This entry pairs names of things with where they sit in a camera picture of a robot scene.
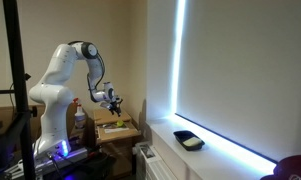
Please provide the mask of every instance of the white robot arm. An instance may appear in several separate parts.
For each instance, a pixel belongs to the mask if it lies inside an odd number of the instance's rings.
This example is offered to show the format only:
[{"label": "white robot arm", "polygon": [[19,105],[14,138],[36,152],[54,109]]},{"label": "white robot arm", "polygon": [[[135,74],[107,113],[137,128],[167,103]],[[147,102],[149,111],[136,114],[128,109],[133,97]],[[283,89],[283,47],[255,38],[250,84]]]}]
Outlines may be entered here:
[{"label": "white robot arm", "polygon": [[42,134],[34,147],[35,159],[46,158],[47,153],[67,156],[71,151],[66,130],[66,111],[74,96],[63,85],[70,78],[77,60],[85,60],[88,64],[87,79],[91,100],[102,102],[101,106],[108,108],[112,114],[121,114],[122,100],[115,95],[112,84],[104,83],[104,90],[97,90],[105,68],[96,46],[81,41],[59,45],[46,73],[29,92],[33,101],[46,105],[41,116]]}]

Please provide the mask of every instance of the bottle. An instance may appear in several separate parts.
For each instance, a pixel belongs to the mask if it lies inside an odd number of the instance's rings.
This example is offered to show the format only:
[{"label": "bottle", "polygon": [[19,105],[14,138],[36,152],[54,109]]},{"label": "bottle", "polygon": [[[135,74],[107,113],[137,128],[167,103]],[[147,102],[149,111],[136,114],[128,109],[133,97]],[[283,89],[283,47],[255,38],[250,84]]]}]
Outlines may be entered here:
[{"label": "bottle", "polygon": [[75,98],[73,101],[77,104],[77,112],[74,114],[75,127],[76,129],[83,129],[86,123],[86,115],[82,110],[82,104],[80,103],[79,98]]}]

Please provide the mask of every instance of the beige wall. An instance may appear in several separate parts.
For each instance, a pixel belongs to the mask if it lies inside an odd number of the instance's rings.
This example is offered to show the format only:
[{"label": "beige wall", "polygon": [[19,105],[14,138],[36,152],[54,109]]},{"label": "beige wall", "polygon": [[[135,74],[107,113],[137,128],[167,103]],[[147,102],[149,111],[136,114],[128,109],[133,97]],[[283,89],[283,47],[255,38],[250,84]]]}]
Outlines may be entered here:
[{"label": "beige wall", "polygon": [[[42,77],[55,48],[61,43],[83,40],[94,43],[106,65],[104,82],[111,81],[124,99],[122,107],[138,121],[145,98],[145,1],[19,0],[25,72],[32,78],[28,90]],[[82,99],[89,115],[98,108],[90,101],[85,62],[77,62],[66,83]],[[0,89],[12,83],[3,6],[0,1]],[[10,106],[0,95],[0,106]]]}]

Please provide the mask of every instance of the black tray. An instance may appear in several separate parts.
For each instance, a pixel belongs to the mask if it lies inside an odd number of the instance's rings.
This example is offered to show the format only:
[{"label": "black tray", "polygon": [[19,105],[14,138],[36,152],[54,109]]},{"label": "black tray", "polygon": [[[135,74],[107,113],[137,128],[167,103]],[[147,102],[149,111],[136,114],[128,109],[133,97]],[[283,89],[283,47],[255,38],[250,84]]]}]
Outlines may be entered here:
[{"label": "black tray", "polygon": [[[191,131],[176,131],[173,133],[177,139],[177,141],[187,150],[187,151],[196,151],[202,148],[204,145],[204,142],[195,134],[193,134]],[[196,137],[201,140],[201,143],[194,145],[194,146],[186,146],[183,144],[184,141]]]}]

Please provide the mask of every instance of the radiator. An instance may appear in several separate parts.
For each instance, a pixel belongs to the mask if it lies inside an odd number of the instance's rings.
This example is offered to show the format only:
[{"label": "radiator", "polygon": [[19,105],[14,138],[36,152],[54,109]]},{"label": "radiator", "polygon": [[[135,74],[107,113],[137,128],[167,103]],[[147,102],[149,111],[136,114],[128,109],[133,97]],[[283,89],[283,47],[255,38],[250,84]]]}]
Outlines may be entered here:
[{"label": "radiator", "polygon": [[137,180],[177,180],[171,170],[148,142],[137,143]]}]

